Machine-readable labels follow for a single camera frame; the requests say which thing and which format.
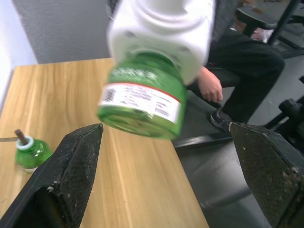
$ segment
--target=green bottle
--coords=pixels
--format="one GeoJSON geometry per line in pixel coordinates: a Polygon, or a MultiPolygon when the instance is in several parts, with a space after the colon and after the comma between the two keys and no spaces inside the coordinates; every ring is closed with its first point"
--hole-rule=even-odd
{"type": "Polygon", "coordinates": [[[34,172],[38,166],[46,161],[52,152],[46,142],[25,136],[27,144],[18,139],[16,141],[16,162],[27,172],[34,172]]]}
{"type": "Polygon", "coordinates": [[[168,58],[142,53],[112,69],[97,115],[106,125],[122,131],[173,139],[181,130],[186,94],[182,78],[168,58]]]}

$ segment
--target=white label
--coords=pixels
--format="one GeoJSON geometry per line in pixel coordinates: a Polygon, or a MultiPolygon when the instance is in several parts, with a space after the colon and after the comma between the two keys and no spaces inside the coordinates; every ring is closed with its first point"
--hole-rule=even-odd
{"type": "Polygon", "coordinates": [[[157,89],[132,83],[111,83],[104,87],[99,105],[134,108],[175,123],[181,104],[157,89]]]}

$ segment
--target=black shoe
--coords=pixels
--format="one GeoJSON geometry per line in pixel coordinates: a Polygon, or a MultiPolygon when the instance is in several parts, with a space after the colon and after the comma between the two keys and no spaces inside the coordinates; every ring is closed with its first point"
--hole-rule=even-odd
{"type": "Polygon", "coordinates": [[[214,126],[228,132],[229,124],[232,122],[232,119],[222,111],[222,108],[219,108],[210,115],[210,121],[214,126]]]}

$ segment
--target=hand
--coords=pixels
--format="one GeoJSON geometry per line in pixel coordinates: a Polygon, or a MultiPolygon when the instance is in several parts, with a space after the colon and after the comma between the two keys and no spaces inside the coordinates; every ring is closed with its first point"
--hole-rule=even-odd
{"type": "Polygon", "coordinates": [[[219,79],[205,67],[199,71],[198,84],[204,99],[213,102],[223,100],[222,85],[219,79]]]}

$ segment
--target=brown wick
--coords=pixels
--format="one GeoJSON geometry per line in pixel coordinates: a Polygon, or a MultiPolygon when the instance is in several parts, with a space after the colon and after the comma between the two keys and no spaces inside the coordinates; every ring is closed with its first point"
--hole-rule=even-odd
{"type": "Polygon", "coordinates": [[[28,144],[28,140],[26,139],[26,137],[24,136],[23,132],[20,129],[15,130],[15,134],[18,136],[18,138],[20,139],[20,141],[24,146],[28,144]]]}

